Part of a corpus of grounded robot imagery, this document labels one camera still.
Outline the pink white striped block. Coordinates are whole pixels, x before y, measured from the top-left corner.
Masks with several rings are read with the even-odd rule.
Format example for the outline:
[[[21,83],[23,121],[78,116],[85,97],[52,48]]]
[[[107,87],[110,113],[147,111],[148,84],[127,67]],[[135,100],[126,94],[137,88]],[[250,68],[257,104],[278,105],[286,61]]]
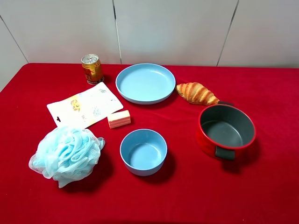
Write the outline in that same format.
[[[112,113],[107,116],[107,120],[111,129],[131,123],[131,117],[128,110]]]

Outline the light blue shallow plate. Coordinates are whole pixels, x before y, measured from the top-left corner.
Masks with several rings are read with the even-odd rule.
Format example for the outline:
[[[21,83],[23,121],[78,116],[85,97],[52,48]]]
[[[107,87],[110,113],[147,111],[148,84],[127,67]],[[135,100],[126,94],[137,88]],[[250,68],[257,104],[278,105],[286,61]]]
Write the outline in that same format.
[[[175,89],[176,79],[167,68],[153,63],[139,63],[122,70],[115,81],[127,101],[152,105],[167,99]]]

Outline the light blue deep bowl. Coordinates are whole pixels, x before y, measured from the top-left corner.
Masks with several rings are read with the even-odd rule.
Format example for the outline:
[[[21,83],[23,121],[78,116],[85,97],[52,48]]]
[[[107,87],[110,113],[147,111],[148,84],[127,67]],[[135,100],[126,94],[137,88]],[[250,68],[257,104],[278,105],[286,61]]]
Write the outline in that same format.
[[[161,134],[137,129],[127,134],[120,145],[120,156],[126,168],[137,176],[155,174],[163,166],[168,146]]]

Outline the croissant bread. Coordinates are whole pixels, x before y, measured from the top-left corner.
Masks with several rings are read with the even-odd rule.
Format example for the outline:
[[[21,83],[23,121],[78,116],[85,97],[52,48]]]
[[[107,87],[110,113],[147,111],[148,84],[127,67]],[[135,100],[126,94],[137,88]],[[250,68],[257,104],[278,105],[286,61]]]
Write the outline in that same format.
[[[215,105],[220,101],[212,91],[197,82],[178,84],[176,91],[184,100],[194,105]]]

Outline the white printed plastic pouch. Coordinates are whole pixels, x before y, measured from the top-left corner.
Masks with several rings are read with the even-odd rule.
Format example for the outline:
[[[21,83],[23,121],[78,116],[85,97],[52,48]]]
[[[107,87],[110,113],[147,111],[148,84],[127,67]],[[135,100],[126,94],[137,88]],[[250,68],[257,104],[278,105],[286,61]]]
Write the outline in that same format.
[[[47,108],[58,127],[85,129],[123,109],[123,105],[101,82],[65,100],[48,104]]]

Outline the red pot with grey interior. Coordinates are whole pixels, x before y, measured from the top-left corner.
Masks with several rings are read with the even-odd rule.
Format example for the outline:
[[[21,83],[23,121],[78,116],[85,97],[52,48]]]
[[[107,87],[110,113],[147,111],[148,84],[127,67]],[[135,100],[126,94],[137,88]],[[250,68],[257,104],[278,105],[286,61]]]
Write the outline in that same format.
[[[255,138],[252,120],[232,105],[210,105],[199,114],[196,140],[200,149],[213,158],[235,160]]]

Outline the gold red drink can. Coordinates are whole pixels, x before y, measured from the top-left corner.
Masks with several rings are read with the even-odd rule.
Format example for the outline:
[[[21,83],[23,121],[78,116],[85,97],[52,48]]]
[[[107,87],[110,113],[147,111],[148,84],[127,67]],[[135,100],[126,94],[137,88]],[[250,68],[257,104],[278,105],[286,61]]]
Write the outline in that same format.
[[[81,58],[82,68],[89,84],[97,85],[104,80],[101,62],[96,54],[88,54]]]

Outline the light blue mesh bath sponge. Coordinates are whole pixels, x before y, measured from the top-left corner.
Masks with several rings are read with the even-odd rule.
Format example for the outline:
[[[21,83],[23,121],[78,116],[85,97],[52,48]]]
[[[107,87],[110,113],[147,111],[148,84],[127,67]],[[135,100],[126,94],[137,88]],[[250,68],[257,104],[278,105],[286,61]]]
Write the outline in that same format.
[[[58,127],[40,141],[28,166],[63,188],[92,173],[105,143],[104,138],[97,138],[88,129]]]

